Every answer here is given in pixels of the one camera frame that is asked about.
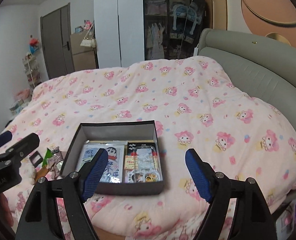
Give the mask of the person's left hand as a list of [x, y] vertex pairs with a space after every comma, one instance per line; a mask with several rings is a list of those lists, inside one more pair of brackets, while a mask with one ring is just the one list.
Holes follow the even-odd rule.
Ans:
[[14, 225], [14, 219], [9, 207], [9, 202], [4, 193], [0, 194], [0, 215], [10, 227]]

